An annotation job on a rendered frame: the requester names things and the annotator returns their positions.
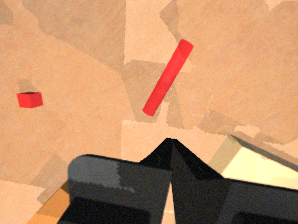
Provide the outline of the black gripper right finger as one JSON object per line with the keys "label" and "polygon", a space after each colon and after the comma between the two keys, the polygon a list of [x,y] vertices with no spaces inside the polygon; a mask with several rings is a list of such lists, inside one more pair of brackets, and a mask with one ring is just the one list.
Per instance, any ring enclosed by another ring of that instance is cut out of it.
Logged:
{"label": "black gripper right finger", "polygon": [[173,139],[176,224],[231,224],[237,212],[298,221],[298,189],[225,178]]}

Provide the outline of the red cube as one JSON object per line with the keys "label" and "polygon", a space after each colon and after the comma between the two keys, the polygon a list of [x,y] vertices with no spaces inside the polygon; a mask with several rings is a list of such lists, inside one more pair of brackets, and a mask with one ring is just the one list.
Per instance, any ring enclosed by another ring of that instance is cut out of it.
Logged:
{"label": "red cube", "polygon": [[43,105],[41,92],[17,93],[19,107],[35,108]]}

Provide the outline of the red cylinder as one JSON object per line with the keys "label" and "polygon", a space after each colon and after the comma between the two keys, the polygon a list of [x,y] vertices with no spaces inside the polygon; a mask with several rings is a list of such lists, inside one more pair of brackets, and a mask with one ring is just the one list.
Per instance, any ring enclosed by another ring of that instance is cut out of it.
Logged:
{"label": "red cylinder", "polygon": [[163,71],[142,110],[145,114],[149,116],[153,116],[155,114],[193,47],[193,44],[187,40],[180,40],[176,50],[174,51],[171,59],[169,60],[165,70]]}

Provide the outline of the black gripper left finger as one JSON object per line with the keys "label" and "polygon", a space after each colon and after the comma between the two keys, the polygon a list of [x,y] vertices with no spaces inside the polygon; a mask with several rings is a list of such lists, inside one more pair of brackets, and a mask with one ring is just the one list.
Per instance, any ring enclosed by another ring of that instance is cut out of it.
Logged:
{"label": "black gripper left finger", "polygon": [[79,196],[148,210],[150,224],[162,224],[170,189],[173,142],[162,141],[139,162],[84,154],[67,167],[69,199]]}

